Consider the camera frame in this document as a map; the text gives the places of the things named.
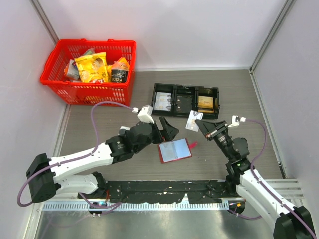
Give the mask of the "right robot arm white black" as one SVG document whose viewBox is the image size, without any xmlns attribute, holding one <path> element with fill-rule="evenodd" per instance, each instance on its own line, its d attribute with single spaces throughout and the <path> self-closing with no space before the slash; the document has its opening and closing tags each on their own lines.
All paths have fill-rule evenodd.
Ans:
<svg viewBox="0 0 319 239">
<path fill-rule="evenodd" d="M 310 212 L 295 206 L 280 195 L 259 174 L 255 161 L 249 161 L 248 141 L 233 139 L 228 131 L 247 122 L 245 117 L 233 116 L 232 123 L 207 122 L 197 119 L 199 130 L 208 141 L 214 141 L 228 159 L 225 191 L 229 196 L 241 196 L 259 213 L 270 227 L 275 239 L 315 239 Z"/>
</svg>

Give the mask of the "red leather card holder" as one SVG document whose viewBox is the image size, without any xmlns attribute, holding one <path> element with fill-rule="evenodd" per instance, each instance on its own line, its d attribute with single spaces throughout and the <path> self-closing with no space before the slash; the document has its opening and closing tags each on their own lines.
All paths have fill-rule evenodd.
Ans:
<svg viewBox="0 0 319 239">
<path fill-rule="evenodd" d="M 169 163 L 192 157 L 191 151 L 195 149 L 198 142 L 189 144 L 187 139 L 180 139 L 162 143 L 158 146 L 161 163 Z"/>
</svg>

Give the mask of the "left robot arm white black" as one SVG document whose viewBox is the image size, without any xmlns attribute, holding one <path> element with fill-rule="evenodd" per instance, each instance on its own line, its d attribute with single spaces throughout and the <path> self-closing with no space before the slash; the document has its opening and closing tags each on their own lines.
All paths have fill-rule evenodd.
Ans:
<svg viewBox="0 0 319 239">
<path fill-rule="evenodd" d="M 26 172 L 31 201 L 45 202 L 57 194 L 75 192 L 102 198 L 107 190 L 103 176 L 96 172 L 87 176 L 79 173 L 128 160 L 150 144 L 173 141 L 179 130 L 165 117 L 160 117 L 160 122 L 162 130 L 151 122 L 121 127 L 117 136 L 82 152 L 52 158 L 46 153 L 37 155 Z"/>
</svg>

